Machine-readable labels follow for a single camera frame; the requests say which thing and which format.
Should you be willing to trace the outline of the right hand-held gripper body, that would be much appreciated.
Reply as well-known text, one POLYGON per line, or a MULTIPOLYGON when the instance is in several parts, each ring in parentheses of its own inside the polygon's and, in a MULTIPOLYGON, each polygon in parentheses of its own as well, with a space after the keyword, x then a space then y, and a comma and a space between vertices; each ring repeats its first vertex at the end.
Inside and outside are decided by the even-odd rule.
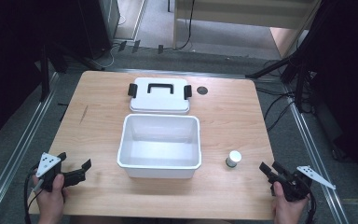
POLYGON ((313 181, 320 183, 330 189, 335 189, 336 186, 327 181, 324 177, 316 173, 309 166, 297 166, 293 173, 289 172, 288 176, 274 173, 268 182, 273 184, 279 182, 282 185, 285 199, 288 202, 296 202, 303 200, 310 194, 310 186, 313 181))

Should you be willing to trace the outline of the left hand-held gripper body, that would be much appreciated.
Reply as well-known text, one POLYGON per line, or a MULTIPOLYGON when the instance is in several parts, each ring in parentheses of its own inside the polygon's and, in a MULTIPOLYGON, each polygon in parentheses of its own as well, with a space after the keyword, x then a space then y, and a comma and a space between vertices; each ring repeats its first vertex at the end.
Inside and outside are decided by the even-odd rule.
POLYGON ((38 178, 36 188, 51 191, 53 180, 58 174, 62 174, 64 176, 63 186, 65 188, 75 186, 86 180, 86 172, 84 172, 81 167, 77 170, 63 173, 62 161, 58 158, 58 156, 44 152, 35 172, 35 176, 38 178))

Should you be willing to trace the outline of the person's right hand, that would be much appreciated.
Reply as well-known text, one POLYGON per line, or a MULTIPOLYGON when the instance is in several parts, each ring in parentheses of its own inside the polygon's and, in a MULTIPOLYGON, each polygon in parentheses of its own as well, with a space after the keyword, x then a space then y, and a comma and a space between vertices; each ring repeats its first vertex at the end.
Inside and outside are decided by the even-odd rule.
POLYGON ((275 198, 271 204, 273 223, 298 224, 309 199, 305 198, 296 202, 288 202, 285 199, 282 185, 279 182, 273 184, 273 189, 275 192, 275 198))

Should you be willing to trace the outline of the person's left hand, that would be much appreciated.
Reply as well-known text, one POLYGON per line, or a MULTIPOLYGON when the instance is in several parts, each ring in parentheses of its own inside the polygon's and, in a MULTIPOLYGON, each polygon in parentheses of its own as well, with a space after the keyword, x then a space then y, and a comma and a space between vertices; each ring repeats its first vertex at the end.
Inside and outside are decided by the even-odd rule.
POLYGON ((38 190, 36 192, 36 202, 39 208, 37 224, 59 224, 61 222, 64 208, 63 184, 64 176, 56 175, 51 191, 38 190))

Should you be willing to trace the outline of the small jar with white cap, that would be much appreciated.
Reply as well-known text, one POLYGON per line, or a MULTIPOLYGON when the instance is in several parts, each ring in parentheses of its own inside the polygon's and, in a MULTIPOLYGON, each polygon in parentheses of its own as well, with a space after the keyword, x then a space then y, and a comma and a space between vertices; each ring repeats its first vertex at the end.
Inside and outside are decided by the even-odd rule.
POLYGON ((242 159, 242 155, 238 150, 232 150, 228 153, 226 158, 226 165, 230 168, 234 168, 242 159))

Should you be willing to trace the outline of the white plastic storage box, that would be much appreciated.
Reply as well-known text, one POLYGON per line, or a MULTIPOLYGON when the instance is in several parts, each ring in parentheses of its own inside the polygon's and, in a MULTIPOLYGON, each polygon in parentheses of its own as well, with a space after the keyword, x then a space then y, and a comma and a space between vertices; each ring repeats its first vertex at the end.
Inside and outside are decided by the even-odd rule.
POLYGON ((192 177, 202 164, 200 121, 194 116, 129 114, 117 164, 130 177, 192 177))

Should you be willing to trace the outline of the black metal stand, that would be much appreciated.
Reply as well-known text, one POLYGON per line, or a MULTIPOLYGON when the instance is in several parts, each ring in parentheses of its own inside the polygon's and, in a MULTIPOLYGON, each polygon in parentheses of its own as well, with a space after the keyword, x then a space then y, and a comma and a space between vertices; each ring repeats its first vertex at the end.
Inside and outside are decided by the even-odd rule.
POLYGON ((306 24, 309 24, 309 20, 312 20, 310 30, 292 54, 281 59, 277 63, 268 66, 267 68, 247 76, 248 78, 257 79, 269 72, 278 70, 285 65, 285 69, 281 75, 281 82, 283 84, 290 84, 294 79, 296 79, 295 106, 300 113, 303 112, 303 86, 305 84, 305 78, 310 66, 310 52, 315 36, 321 28, 324 16, 323 13, 320 13, 320 6, 323 5, 324 0, 317 0, 317 5, 311 10, 310 15, 306 20, 306 24))
POLYGON ((43 102, 48 98, 48 94, 49 94, 48 54, 47 54, 46 46, 43 46, 41 49, 40 69, 41 69, 41 88, 42 88, 40 101, 43 102))

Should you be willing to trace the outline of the dark curtain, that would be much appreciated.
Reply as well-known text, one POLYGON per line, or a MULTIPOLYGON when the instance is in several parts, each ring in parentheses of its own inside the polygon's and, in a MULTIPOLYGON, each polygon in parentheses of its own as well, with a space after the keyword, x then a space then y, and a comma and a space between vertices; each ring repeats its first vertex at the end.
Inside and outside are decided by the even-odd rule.
POLYGON ((314 87, 341 135, 335 145, 358 163, 358 0, 322 0, 314 26, 314 87))
POLYGON ((24 100, 41 84, 41 60, 60 72, 67 69, 62 47, 52 37, 69 0, 0 0, 0 130, 24 100))

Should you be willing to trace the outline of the black cabinet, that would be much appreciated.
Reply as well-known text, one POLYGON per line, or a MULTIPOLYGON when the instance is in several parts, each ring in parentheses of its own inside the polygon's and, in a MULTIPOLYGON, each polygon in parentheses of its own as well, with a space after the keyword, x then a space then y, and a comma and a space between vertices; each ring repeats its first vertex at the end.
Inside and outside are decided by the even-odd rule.
POLYGON ((120 19, 117 0, 78 0, 85 28, 86 55, 97 59, 113 47, 120 19))

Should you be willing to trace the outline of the beige wooden furniture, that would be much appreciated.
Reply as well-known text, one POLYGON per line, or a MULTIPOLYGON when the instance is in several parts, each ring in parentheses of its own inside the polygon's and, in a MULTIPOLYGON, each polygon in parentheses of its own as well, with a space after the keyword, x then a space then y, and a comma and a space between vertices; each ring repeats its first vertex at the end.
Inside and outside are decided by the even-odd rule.
POLYGON ((269 27, 282 57, 291 53, 313 22, 322 0, 174 0, 172 46, 179 20, 216 21, 269 27))

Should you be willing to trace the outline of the metal floor rail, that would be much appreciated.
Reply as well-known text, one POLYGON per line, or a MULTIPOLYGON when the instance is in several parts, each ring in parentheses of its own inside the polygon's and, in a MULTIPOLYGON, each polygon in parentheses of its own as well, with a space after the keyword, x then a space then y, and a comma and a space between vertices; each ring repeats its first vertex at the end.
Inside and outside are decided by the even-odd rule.
MULTIPOLYGON (((283 98, 282 117, 271 131, 279 138, 280 149, 274 151, 276 159, 282 160, 290 169, 295 169, 298 165, 309 165, 321 177, 331 181, 316 139, 312 136, 304 116, 296 109, 292 89, 283 84, 282 91, 288 93, 289 97, 283 98)), ((311 192, 317 204, 314 215, 316 224, 349 224, 343 204, 335 190, 312 181, 311 192)))
POLYGON ((14 147, 6 165, 4 166, 2 173, 0 174, 0 203, 7 193, 8 187, 14 178, 14 174, 17 173, 20 164, 34 138, 34 134, 37 131, 43 117, 45 116, 50 102, 55 94, 57 83, 59 82, 59 74, 54 72, 51 77, 48 77, 48 84, 51 86, 50 92, 46 98, 37 104, 34 113, 27 123, 26 128, 21 133, 21 138, 17 145, 14 147))

